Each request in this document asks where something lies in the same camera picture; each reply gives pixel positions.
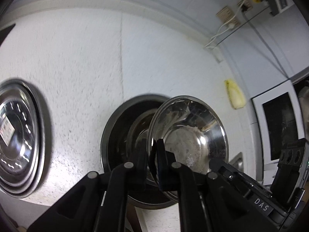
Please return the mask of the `large steel bowl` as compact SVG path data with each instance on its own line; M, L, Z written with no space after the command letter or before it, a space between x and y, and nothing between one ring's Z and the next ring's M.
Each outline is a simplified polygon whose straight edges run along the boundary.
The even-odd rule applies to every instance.
M112 113L101 138L101 163L105 172L129 160L138 145L143 145L157 109L168 98L144 94L127 100ZM138 208L158 210L175 204L163 194L147 170L146 182L128 194L128 203Z

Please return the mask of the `medium steel bowl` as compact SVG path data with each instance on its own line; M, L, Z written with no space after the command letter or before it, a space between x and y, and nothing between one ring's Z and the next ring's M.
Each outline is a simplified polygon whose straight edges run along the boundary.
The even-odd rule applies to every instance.
M165 101L155 112L148 129L149 169L159 183L155 142L162 139L166 152L193 172L206 174L209 162L219 158L228 162L228 139L223 124L214 110L192 96L176 96Z

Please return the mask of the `large steel plate with sticker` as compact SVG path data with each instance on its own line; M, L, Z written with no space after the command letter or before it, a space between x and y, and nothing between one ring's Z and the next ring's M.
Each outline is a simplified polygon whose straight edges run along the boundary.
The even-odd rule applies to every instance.
M1 191L24 199L38 187L46 157L46 121L38 90L11 78L1 83Z

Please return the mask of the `yellow napa cabbage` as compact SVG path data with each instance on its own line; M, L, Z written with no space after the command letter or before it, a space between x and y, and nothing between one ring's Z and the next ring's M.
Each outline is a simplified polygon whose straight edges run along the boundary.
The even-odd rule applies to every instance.
M231 106L240 109L246 106L246 98L239 85L232 79L224 81Z

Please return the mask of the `white built-in oven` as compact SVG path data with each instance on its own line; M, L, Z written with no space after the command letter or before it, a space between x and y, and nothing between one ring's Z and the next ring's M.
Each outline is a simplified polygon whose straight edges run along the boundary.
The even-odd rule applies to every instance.
M264 185L271 185L281 150L305 137L301 107L290 80L252 99L260 129Z

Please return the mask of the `beige lower wall socket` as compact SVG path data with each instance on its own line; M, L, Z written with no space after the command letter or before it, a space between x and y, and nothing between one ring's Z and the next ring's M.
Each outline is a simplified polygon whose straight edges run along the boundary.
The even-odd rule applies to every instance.
M216 17L223 23L224 27L233 28L240 26L240 21L236 17L235 13L228 6L223 7L217 14Z

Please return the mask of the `beige wall socket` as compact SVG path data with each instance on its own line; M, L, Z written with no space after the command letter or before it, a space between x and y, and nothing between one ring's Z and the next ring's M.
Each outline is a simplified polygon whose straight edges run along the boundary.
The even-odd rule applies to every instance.
M253 5L251 4L250 0L241 0L237 4L237 6L240 8L240 11L244 14L253 9Z
M216 17L223 23L224 27L233 28L240 26L240 21L236 17L235 13L228 6L223 7L217 14Z

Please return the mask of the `beige upper wall socket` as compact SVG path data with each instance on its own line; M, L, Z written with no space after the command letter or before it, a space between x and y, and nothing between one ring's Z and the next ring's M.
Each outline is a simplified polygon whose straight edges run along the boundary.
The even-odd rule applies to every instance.
M253 5L251 4L250 0L241 0L237 4L237 6L240 8L240 11L244 14L253 9Z

